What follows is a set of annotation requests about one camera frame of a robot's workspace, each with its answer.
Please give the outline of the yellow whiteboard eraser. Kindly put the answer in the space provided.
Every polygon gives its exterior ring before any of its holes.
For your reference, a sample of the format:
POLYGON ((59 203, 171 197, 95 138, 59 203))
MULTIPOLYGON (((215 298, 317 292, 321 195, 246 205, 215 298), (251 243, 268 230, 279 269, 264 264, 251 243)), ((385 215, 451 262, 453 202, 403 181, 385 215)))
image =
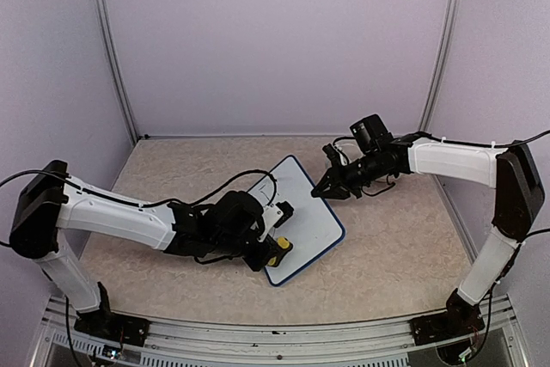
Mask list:
POLYGON ((287 255, 292 249, 293 249, 293 244, 286 237, 280 236, 277 238, 276 245, 273 247, 272 250, 285 251, 287 255))

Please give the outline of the blue-framed whiteboard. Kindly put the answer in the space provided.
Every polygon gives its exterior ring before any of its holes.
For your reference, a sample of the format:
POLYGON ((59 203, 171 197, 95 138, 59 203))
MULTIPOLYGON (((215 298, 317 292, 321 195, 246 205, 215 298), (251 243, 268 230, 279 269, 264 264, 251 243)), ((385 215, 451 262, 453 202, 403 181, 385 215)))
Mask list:
POLYGON ((271 237, 283 236, 293 245, 278 266, 265 268, 269 284, 280 287, 340 243, 345 238, 345 228, 324 199, 311 196, 313 181, 295 156, 285 157, 271 169, 271 174, 275 181, 264 177, 248 192, 262 205, 269 200, 286 201, 293 208, 292 216, 269 232, 271 237))

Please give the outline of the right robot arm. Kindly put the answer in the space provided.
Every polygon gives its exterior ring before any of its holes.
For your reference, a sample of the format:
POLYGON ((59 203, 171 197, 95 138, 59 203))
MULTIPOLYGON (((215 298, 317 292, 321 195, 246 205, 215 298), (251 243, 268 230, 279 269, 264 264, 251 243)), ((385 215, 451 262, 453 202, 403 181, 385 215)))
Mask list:
POLYGON ((372 181, 402 174, 441 175, 494 189, 492 228, 469 273, 449 296, 444 312, 416 319, 421 333, 434 329, 456 336, 482 327, 480 302, 513 266, 545 201, 528 143, 457 143, 425 132, 398 138, 390 132, 356 132, 354 138, 363 152, 354 162, 342 163, 334 144, 323 147, 331 166, 312 197, 360 198, 372 181))

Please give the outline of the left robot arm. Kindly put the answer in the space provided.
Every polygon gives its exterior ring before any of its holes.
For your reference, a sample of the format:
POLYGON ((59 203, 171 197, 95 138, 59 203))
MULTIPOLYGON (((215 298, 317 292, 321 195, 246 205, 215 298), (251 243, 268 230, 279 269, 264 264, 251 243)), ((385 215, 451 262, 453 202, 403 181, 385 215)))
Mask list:
POLYGON ((64 229, 126 239, 200 265, 240 258, 254 272, 278 266, 293 249, 287 238, 270 234, 293 215, 293 207, 274 197, 261 203, 245 191, 230 191, 227 183, 192 203, 146 202, 93 187, 59 160, 1 183, 25 175, 33 179, 20 192, 7 245, 36 262, 79 320, 104 337, 119 330, 120 318, 110 309, 106 288, 91 280, 62 237, 64 229))

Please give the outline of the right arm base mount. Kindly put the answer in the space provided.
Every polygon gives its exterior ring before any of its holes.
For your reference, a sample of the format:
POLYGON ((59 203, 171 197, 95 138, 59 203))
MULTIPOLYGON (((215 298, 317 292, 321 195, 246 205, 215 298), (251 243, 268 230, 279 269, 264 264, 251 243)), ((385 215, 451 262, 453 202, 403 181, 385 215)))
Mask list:
POLYGON ((464 321, 451 317, 447 311, 414 317, 409 324, 416 346, 461 337, 486 327, 480 315, 473 315, 464 321))

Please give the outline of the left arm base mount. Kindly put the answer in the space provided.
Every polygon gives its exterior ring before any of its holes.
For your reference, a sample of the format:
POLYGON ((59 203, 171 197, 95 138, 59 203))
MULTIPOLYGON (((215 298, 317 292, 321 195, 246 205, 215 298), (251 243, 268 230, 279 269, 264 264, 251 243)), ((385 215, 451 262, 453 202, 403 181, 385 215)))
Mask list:
POLYGON ((74 328, 96 338, 143 347, 150 321, 141 317, 95 311, 79 314, 74 328))

